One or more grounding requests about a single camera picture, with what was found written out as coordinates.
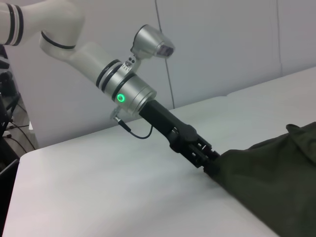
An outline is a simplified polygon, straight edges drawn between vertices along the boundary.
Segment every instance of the robotic arm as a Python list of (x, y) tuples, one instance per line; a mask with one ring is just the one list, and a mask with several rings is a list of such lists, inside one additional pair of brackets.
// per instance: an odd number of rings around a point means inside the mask
[(89, 42), (81, 49), (76, 43), (84, 24), (81, 10), (66, 0), (48, 0), (19, 7), (0, 3), (0, 44), (17, 46), (41, 31), (39, 45), (49, 56), (64, 61), (84, 74), (118, 105), (113, 118), (130, 132), (119, 119), (120, 109), (139, 114), (170, 142), (195, 167), (206, 173), (216, 172), (213, 161), (219, 156), (196, 130), (181, 122), (155, 100), (156, 91), (136, 75), (141, 60), (153, 56), (169, 58), (174, 45), (160, 31), (145, 25), (136, 34), (131, 55), (121, 62), (100, 46)]

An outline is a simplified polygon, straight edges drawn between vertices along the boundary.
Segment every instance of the white wall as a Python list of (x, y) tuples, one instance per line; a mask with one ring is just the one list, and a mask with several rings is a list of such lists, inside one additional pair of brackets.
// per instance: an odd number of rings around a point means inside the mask
[[(7, 0), (28, 5), (39, 0)], [(158, 28), (154, 1), (76, 0), (86, 23), (77, 44), (95, 41), (114, 57), (126, 60), (134, 35), (144, 24)], [(113, 125), (115, 104), (90, 81), (65, 63), (46, 56), (35, 35), (26, 44), (6, 47), (19, 90), (40, 146), (47, 146)], [(157, 100), (171, 109), (165, 62), (144, 62), (138, 74), (157, 92)]]
[(157, 0), (175, 106), (281, 76), (276, 0)]
[(283, 74), (316, 66), (316, 1), (278, 0)]

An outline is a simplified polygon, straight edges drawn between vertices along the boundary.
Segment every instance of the cloth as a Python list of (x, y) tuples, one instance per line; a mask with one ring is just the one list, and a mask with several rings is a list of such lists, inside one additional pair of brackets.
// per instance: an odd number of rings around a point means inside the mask
[(286, 128), (204, 171), (281, 237), (316, 237), (316, 122)]

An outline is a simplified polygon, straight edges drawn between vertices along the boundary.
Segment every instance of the green led light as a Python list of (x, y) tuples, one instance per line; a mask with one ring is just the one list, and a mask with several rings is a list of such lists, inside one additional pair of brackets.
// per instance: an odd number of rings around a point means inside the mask
[(123, 94), (118, 94), (118, 101), (123, 103), (125, 101), (125, 96)]

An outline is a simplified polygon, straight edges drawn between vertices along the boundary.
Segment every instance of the table surface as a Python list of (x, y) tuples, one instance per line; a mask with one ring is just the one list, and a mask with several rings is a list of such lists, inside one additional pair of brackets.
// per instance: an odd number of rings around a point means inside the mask
[[(172, 112), (223, 153), (315, 121), (316, 68)], [(143, 119), (129, 123), (145, 135)], [(26, 154), (4, 237), (276, 237), (157, 131), (113, 127)]]

